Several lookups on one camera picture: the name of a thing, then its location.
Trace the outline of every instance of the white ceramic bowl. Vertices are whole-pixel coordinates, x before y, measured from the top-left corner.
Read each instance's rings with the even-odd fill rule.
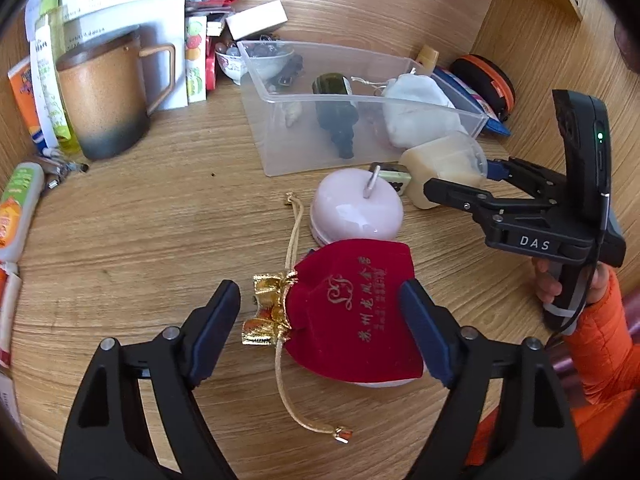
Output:
[[[293,51],[278,54],[277,56],[252,57],[252,61],[260,79],[267,81],[281,72],[291,56],[293,56]],[[246,74],[246,65],[242,57],[228,56],[227,54],[220,54],[219,52],[216,52],[216,57],[218,58],[222,72],[229,76],[234,83],[239,85],[241,77]]]

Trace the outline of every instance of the mug handle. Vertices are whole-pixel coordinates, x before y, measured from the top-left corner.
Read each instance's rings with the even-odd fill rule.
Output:
[[[146,108],[146,114],[148,116],[156,111],[156,108],[159,107],[160,103],[166,99],[175,87],[175,47],[173,43],[163,43],[156,46],[141,48],[138,53],[140,57],[146,57],[162,52],[163,50],[166,50],[169,53],[169,84],[164,90],[162,90],[162,92],[160,92],[160,95],[156,100]]]

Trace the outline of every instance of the screw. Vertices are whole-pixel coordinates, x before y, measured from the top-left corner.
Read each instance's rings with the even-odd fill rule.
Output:
[[[106,337],[100,341],[100,348],[104,351],[111,350],[114,346],[116,346],[116,340],[113,337]]]
[[[180,335],[180,329],[177,326],[168,326],[162,330],[162,337],[172,341]]]
[[[460,329],[460,335],[469,341],[473,341],[480,333],[472,326],[463,326]]]
[[[527,337],[524,340],[524,344],[527,345],[528,348],[532,350],[542,350],[544,347],[542,345],[542,341],[535,337]]]

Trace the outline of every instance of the transparent plastic box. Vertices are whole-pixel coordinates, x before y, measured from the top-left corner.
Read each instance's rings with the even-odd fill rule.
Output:
[[[412,71],[426,74],[408,58],[297,41],[241,41],[238,47],[246,65],[242,104],[267,176],[399,160],[404,148],[391,144],[385,122],[385,110],[389,113],[393,107],[401,107],[402,113],[418,112],[427,121],[454,114],[445,117],[471,137],[478,136],[487,120],[436,75],[432,78],[455,108],[380,96],[380,86],[390,79]],[[327,73],[344,75],[352,94],[313,94],[313,82]],[[326,124],[327,116],[332,126]],[[321,126],[322,118],[328,129]],[[341,118],[353,123],[351,149],[345,150],[344,140],[334,134],[335,121]]]

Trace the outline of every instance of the wooden table surface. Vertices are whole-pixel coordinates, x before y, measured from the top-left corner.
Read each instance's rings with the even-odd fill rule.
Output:
[[[208,102],[159,113],[130,152],[74,175],[40,203],[20,265],[13,341],[27,435],[55,466],[71,403],[100,340],[149,340],[181,324],[229,278],[241,287],[241,313],[212,377],[194,394],[238,478],[404,478],[446,397],[439,382],[425,376],[371,390],[320,378],[285,355],[294,402],[309,416],[353,428],[344,446],[289,418],[276,389],[273,349],[241,344],[241,324],[255,311],[252,275],[284,264],[292,213],[283,195],[294,191],[308,205],[329,170],[264,176],[239,89],[220,86]],[[494,139],[482,144],[489,157],[505,155]],[[506,184],[488,188],[513,194]],[[491,338],[546,339],[526,258],[487,248],[468,214],[410,203],[404,209],[399,240],[411,247],[416,275],[438,304]],[[305,218],[300,253],[311,247]],[[150,383],[141,388],[152,439],[170,466]]]

